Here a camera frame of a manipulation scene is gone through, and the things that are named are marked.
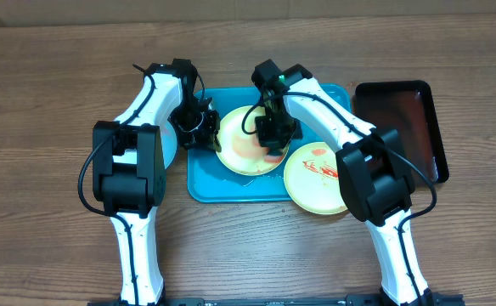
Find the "yellow-green plate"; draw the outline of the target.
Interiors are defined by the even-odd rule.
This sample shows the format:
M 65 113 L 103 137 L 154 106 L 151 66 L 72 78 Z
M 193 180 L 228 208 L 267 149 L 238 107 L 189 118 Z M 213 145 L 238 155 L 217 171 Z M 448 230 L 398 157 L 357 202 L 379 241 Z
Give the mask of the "yellow-green plate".
M 298 148 L 285 164 L 284 183 L 293 202 L 310 213 L 332 215 L 347 210 L 335 152 L 325 142 Z
M 220 122 L 218 140 L 222 151 L 217 153 L 220 162 L 229 170 L 246 175 L 258 176 L 273 171 L 280 164 L 268 164 L 263 157 L 269 148 L 261 147 L 255 134 L 242 131 L 241 123 L 251 107 L 242 106 L 230 111 Z M 289 146 L 282 151 L 288 153 Z

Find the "orange green sponge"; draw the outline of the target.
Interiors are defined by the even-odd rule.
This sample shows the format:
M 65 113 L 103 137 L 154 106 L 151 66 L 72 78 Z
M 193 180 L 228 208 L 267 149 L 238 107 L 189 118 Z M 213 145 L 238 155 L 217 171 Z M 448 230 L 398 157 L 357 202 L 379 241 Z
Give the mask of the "orange green sponge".
M 263 161 L 268 164 L 280 164 L 286 156 L 283 151 L 269 151 L 264 157 Z

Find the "light blue plate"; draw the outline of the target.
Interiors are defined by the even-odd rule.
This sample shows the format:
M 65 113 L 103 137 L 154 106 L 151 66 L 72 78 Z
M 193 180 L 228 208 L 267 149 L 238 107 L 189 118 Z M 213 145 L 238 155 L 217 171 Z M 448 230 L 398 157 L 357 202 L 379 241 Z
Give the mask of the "light blue plate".
M 168 169 L 178 150 L 178 139 L 176 131 L 169 121 L 160 125 L 161 148 L 165 169 Z

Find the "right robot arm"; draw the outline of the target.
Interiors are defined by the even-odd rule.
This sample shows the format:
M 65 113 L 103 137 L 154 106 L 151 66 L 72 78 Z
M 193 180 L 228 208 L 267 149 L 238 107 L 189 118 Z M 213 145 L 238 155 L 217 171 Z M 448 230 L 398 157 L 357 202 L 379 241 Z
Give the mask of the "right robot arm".
M 335 153 L 341 199 L 367 226 L 381 270 L 385 305 L 431 305 L 433 294 L 421 274 L 410 221 L 417 168 L 404 156 L 398 132 L 379 130 L 345 110 L 302 65 L 282 71 L 268 59 L 251 80 L 260 93 L 264 116 L 255 120 L 259 145 L 282 152 L 311 128 Z

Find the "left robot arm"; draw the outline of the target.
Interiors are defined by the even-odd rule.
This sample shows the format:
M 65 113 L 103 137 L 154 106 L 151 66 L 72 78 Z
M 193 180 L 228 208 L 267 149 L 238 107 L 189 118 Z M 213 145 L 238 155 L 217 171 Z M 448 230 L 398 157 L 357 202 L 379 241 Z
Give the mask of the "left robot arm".
M 156 219 L 166 191 L 166 155 L 221 151 L 220 117 L 206 96 L 196 97 L 200 74 L 188 59 L 153 63 L 131 105 L 93 127 L 93 149 L 82 168 L 92 172 L 97 213 L 110 218 L 118 241 L 122 286 L 118 305 L 163 305 Z

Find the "teal plastic tray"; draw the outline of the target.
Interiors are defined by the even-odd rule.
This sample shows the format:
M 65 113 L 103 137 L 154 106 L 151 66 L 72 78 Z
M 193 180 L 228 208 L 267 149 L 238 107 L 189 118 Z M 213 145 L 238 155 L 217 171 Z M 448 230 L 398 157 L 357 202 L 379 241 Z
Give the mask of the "teal plastic tray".
M 221 117 L 241 107 L 257 102 L 259 92 L 254 87 L 208 88 L 206 97 Z M 269 173 L 245 176 L 226 168 L 216 152 L 192 149 L 188 151 L 187 187 L 194 199 L 204 203 L 288 201 L 284 184 L 285 165 Z

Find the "black rectangular tray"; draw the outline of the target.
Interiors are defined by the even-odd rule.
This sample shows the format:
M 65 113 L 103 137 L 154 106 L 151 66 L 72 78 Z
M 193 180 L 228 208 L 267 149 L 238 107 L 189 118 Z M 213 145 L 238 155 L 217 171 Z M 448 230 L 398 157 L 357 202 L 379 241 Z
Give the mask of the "black rectangular tray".
M 427 82 L 363 82 L 352 96 L 353 113 L 379 129 L 395 129 L 406 158 L 433 184 L 449 179 L 437 114 Z

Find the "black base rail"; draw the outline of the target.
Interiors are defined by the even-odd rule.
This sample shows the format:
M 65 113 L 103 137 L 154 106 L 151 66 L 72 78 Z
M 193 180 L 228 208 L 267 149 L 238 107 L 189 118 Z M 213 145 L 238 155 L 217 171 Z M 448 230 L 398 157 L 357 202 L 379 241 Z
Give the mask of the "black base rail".
M 462 295 L 442 295 L 440 293 L 429 293 L 425 297 L 423 305 L 431 306 L 465 306 Z M 88 306 L 120 306 L 131 305 L 126 302 L 94 302 L 87 303 Z M 163 306 L 380 306 L 392 305 L 391 301 L 385 301 L 380 294 L 349 294 L 341 298 L 300 298 L 300 299 L 227 299 L 227 300 L 205 300 L 203 298 L 186 297 L 166 299 L 158 304 Z

